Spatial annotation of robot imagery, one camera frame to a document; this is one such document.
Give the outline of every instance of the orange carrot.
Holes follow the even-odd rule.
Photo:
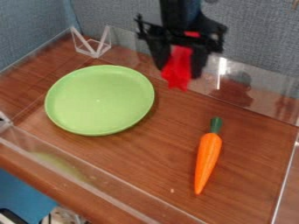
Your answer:
[[[220,125],[220,118],[214,117],[210,122],[210,133],[204,134],[200,138],[194,183],[196,194],[202,193],[219,159],[222,140],[218,133],[220,131]]]

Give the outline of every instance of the wooden surface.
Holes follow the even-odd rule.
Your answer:
[[[144,120],[112,136],[73,135],[59,129],[47,118],[43,93],[67,72],[105,63],[76,54],[71,40],[65,38],[41,56],[17,66],[5,76],[9,82],[20,71],[17,82],[9,82],[13,91],[0,98],[4,112],[15,117],[15,124],[208,223],[268,223],[298,128],[192,91],[170,90],[163,81],[148,77],[156,96]],[[131,67],[145,73],[147,66]],[[19,82],[23,75],[31,79]],[[192,177],[198,143],[200,135],[210,129],[214,116],[220,116],[224,122],[220,132],[223,148],[210,183],[203,194],[195,197]],[[0,153],[0,164],[93,223],[139,222],[96,196],[92,198],[92,193],[77,185],[63,185],[60,181],[67,180],[37,169],[37,164],[5,147]]]

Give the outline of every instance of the gray wall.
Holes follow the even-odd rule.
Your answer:
[[[0,71],[71,24],[69,0],[1,0]]]
[[[203,2],[210,18],[228,26],[224,55],[282,74],[299,75],[299,9],[294,0]],[[158,0],[72,0],[83,32],[100,37],[105,24],[133,31],[137,12],[159,21]]]

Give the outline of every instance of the wooden table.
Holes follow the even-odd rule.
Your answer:
[[[136,55],[137,63],[127,64],[127,59]],[[152,82],[155,103],[151,112],[135,127],[115,135],[88,137],[71,134],[53,125],[44,113],[44,93],[68,72],[108,64],[113,57],[120,57],[117,64],[140,71]],[[224,102],[236,99],[234,91],[227,91],[227,96],[214,95],[224,100],[220,101],[191,90],[170,89],[154,75],[154,70],[145,55],[121,47],[115,47],[101,59],[77,54],[69,37],[15,65],[0,78],[0,109],[12,118],[17,129],[83,161],[76,164],[76,170],[87,180],[83,179],[80,185],[3,144],[0,166],[92,223],[143,223],[159,219],[164,223],[270,223],[276,213],[298,133],[298,128],[287,122],[296,119],[296,114],[287,110],[283,121],[278,121]],[[228,84],[236,89],[242,85],[235,81]],[[260,90],[250,91],[252,95],[260,93]],[[278,97],[270,91],[263,92],[263,96],[267,95]],[[296,105],[295,99],[286,100]],[[210,183],[202,195],[195,196],[192,178],[198,143],[214,116],[220,116],[224,122],[220,132],[223,148]],[[48,149],[44,145],[35,149],[52,152],[51,146],[47,144]],[[68,163],[75,164],[65,155]],[[294,170],[299,167],[296,161],[298,155]],[[116,183],[96,176],[93,171],[97,168],[116,177]],[[291,188],[287,189],[292,190],[286,191],[276,223],[295,223],[298,220],[298,180],[288,180]],[[132,188],[121,188],[121,181]],[[100,196],[89,189],[104,189],[101,192],[107,196],[128,205],[125,211],[120,209],[121,204],[112,205],[103,199],[103,194]],[[133,211],[127,212],[127,208],[133,208]]]

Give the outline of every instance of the plate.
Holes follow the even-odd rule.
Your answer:
[[[150,111],[155,89],[150,80],[123,66],[89,66],[52,85],[45,113],[64,130],[103,136],[135,125]]]

